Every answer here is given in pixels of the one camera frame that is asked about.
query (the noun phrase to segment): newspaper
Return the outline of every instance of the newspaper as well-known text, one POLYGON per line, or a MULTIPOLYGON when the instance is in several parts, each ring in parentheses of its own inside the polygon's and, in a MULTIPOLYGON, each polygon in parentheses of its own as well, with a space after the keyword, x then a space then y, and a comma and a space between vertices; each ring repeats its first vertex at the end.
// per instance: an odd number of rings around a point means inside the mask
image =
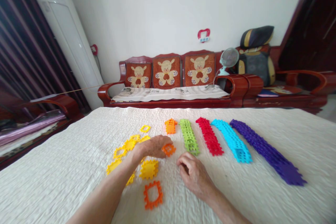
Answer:
POLYGON ((176 87, 173 89, 154 89, 154 88, 134 88, 125 87, 120 94, 113 97, 116 102, 124 101, 143 101, 152 100, 194 100, 207 98, 220 98, 229 95, 218 85, 176 87))

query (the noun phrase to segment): purple block stack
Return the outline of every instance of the purple block stack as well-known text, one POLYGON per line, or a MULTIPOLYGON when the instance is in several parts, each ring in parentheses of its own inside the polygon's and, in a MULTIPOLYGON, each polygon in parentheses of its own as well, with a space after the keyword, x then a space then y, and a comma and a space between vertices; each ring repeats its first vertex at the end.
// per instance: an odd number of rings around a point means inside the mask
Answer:
POLYGON ((304 186, 304 183, 307 183, 307 181, 302 178, 302 175, 298 173, 298 169, 291 162, 265 141, 265 139, 259 136, 253 129, 247 126, 246 123, 233 119, 230 122, 230 125, 266 159, 287 184, 304 186))

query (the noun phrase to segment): blue block stack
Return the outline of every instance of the blue block stack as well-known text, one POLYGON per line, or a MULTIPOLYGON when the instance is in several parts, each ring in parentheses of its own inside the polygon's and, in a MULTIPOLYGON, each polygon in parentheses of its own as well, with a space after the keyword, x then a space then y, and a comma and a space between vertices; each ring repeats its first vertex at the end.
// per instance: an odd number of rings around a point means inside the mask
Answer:
POLYGON ((247 146, 244 144, 243 141, 239 139, 238 135, 234 132, 234 130, 227 122, 215 119, 212 121, 211 125, 216 126, 216 128, 222 132, 229 148, 233 152, 233 155, 237 159, 238 163, 252 162, 251 154, 247 146))

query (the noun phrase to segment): green block stack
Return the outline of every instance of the green block stack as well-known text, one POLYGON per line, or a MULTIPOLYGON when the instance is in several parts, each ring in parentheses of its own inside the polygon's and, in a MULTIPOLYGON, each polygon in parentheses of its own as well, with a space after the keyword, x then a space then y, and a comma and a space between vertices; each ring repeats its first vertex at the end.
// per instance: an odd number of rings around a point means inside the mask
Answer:
POLYGON ((191 128, 190 121, 187 119, 181 119, 179 125, 181 126, 185 149, 194 156, 197 156, 200 153, 200 150, 198 148, 193 129, 191 128))

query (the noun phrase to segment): wooden sofa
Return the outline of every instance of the wooden sofa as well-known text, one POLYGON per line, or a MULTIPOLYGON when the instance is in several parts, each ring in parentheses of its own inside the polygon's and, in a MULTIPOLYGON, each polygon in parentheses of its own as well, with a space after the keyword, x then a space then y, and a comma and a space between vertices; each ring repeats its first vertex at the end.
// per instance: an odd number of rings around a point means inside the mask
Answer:
MULTIPOLYGON (((182 61, 182 77, 184 78, 184 58, 187 55, 210 53, 207 50, 191 51, 180 55, 182 61)), ((196 99, 196 100, 159 100, 148 102, 124 102, 117 103, 108 95, 108 89, 116 84, 125 84, 126 64, 127 63, 152 63, 153 58, 146 56, 132 57, 119 62, 120 80, 115 83, 109 83, 101 86, 98 90, 98 96, 103 101, 105 107, 138 107, 138 108, 237 108, 237 107, 292 107, 303 109, 309 113, 316 114, 321 111, 321 107, 327 103, 327 95, 336 89, 335 72, 314 72, 308 70, 281 71, 278 67, 280 57, 280 47, 269 47, 269 56, 271 57, 276 79, 284 81, 284 85, 298 85, 298 76, 309 75, 318 80, 315 88, 310 91, 304 91, 300 94, 291 94, 279 97, 258 97, 263 89, 263 81, 260 77, 252 74, 230 74, 228 76, 218 76, 215 84, 226 79, 224 90, 230 93, 230 96, 220 99, 196 99)), ((219 63, 222 51, 216 52, 216 72, 222 67, 219 63)), ((156 57, 169 57, 177 54, 158 55, 156 57)))
MULTIPOLYGON (((184 78, 184 59, 187 55, 199 55, 212 53, 207 50, 201 51, 190 51, 184 55, 179 55, 182 62, 182 71, 181 77, 184 78)), ((216 52, 216 71, 217 72, 222 65, 219 63, 222 51, 216 52)), ((160 54, 158 57, 171 57, 178 56, 177 54, 160 54)), ((243 75, 228 75, 228 76, 218 76, 215 79, 215 84, 219 84, 222 80, 227 80, 224 90, 229 93, 229 96, 225 96, 218 99, 196 99, 196 100, 181 100, 181 99, 172 99, 172 100, 159 100, 159 101, 147 101, 147 102, 115 102, 111 99, 108 94, 108 89, 116 84, 125 84, 126 78, 126 64, 127 63, 152 63, 153 58, 146 56, 141 57, 132 57, 125 61, 119 62, 120 69, 120 80, 115 83, 109 83, 101 86, 98 90, 98 96, 104 103, 104 107, 137 107, 145 109, 154 109, 154 108, 237 108, 243 106, 243 97, 248 91, 248 82, 243 75)))

